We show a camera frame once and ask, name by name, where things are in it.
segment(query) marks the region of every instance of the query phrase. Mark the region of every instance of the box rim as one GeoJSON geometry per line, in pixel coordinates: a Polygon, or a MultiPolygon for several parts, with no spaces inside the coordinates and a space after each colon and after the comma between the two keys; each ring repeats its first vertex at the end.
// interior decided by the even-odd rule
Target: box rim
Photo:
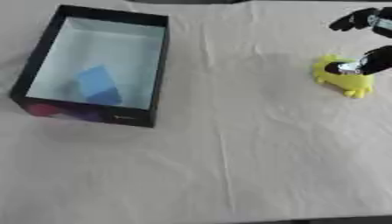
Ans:
{"type": "Polygon", "coordinates": [[[110,21],[125,24],[135,24],[135,25],[148,25],[157,26],[164,28],[164,33],[168,32],[169,18],[167,16],[152,15],[145,13],[130,12],[124,10],[106,10],[106,9],[96,9],[83,6],[74,5],[60,5],[52,16],[49,25],[45,28],[39,42],[36,44],[34,50],[32,51],[29,59],[24,65],[22,72],[20,73],[17,82],[14,84],[10,91],[10,98],[14,101],[26,101],[34,100],[46,103],[55,103],[68,106],[80,106],[83,108],[95,107],[98,109],[108,109],[108,110],[128,110],[129,112],[139,114],[141,112],[148,113],[152,109],[157,107],[156,102],[153,99],[157,98],[159,95],[160,85],[158,85],[161,79],[158,76],[162,76],[159,71],[159,63],[164,63],[161,60],[164,58],[165,54],[165,39],[166,35],[163,37],[162,44],[159,51],[159,61],[157,69],[155,72],[154,88],[152,90],[152,96],[150,99],[150,106],[148,109],[132,108],[132,107],[117,107],[109,105],[98,105],[92,103],[81,103],[73,101],[60,101],[52,99],[44,99],[37,97],[29,97],[27,93],[34,82],[39,69],[42,67],[47,54],[53,46],[53,42],[58,37],[61,27],[64,25],[67,18],[88,18],[93,20],[110,21]]]}

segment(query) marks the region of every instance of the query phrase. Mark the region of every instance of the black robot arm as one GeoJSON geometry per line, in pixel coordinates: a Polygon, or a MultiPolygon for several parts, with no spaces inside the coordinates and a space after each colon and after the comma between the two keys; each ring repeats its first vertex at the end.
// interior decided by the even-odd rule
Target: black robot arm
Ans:
{"type": "Polygon", "coordinates": [[[334,21],[329,26],[334,31],[349,31],[353,28],[361,30],[372,27],[374,33],[392,38],[392,7],[381,10],[367,8],[354,11],[334,21]]]}

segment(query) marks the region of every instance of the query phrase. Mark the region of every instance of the table surface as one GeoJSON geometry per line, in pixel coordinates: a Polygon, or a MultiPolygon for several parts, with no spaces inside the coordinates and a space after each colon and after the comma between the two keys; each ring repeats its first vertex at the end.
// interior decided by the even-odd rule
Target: table surface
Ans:
{"type": "Polygon", "coordinates": [[[59,2],[0,7],[0,223],[392,213],[392,76],[377,75],[375,92],[361,100],[311,77],[320,55],[358,58],[390,43],[327,28],[384,4],[66,1],[171,15],[157,127],[143,129],[32,117],[8,99],[59,2]]]}

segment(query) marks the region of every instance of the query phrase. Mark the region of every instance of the open box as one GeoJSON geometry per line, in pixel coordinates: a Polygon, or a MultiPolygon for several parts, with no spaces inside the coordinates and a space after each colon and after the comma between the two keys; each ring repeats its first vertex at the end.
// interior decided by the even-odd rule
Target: open box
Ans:
{"type": "Polygon", "coordinates": [[[10,97],[35,116],[153,127],[168,17],[61,5],[10,97]]]}

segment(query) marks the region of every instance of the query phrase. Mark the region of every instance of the blue cube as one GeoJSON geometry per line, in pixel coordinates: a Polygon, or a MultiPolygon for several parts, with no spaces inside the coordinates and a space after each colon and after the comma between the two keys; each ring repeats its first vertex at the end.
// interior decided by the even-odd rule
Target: blue cube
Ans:
{"type": "Polygon", "coordinates": [[[88,103],[114,106],[122,103],[116,84],[105,66],[95,66],[78,73],[80,92],[88,103]]]}

